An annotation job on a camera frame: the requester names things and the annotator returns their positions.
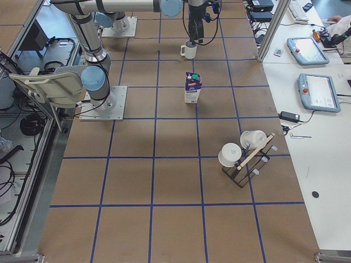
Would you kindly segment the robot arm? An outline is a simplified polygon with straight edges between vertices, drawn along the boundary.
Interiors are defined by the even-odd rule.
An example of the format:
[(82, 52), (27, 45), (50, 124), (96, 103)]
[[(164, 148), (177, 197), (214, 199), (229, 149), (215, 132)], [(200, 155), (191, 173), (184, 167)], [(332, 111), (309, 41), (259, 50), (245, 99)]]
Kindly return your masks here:
[(125, 12), (155, 12), (174, 17), (180, 13), (181, 1), (51, 1), (66, 13), (73, 31), (84, 51), (87, 68), (81, 73), (81, 81), (90, 96), (91, 111), (106, 115), (115, 109), (123, 109), (117, 103), (115, 91), (109, 83), (110, 57), (103, 48), (94, 19), (102, 15), (103, 27), (111, 27)]
[[(185, 11), (188, 4), (188, 24), (184, 26), (192, 45), (201, 45), (204, 38), (203, 22), (211, 19), (207, 15), (210, 1), (153, 1), (154, 12), (175, 17)], [(108, 11), (107, 5), (97, 1), (98, 11), (94, 21), (103, 28), (102, 36), (110, 38), (134, 37), (137, 25), (136, 17), (127, 17), (122, 11)]]

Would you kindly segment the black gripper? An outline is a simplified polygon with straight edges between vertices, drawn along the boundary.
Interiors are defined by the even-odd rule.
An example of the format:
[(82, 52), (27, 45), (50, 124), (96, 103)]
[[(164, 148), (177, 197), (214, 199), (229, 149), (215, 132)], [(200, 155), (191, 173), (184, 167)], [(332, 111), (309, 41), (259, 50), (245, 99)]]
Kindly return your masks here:
[(202, 20), (206, 15), (205, 0), (188, 0), (189, 6), (189, 40), (192, 45), (196, 44), (196, 32), (198, 43), (203, 43), (204, 29)]

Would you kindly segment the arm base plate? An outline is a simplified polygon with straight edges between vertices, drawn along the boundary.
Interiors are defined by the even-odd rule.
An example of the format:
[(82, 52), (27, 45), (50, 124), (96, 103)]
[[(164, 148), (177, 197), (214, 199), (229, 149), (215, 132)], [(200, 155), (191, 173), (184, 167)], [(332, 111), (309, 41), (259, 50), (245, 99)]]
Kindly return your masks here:
[(122, 121), (127, 96), (127, 86), (112, 85), (110, 94), (106, 101), (99, 106), (102, 101), (95, 101), (86, 92), (84, 99), (90, 102), (83, 104), (81, 114), (78, 115), (81, 121)]
[(109, 28), (104, 28), (103, 38), (133, 38), (135, 37), (138, 18), (135, 16), (125, 16), (116, 20)]

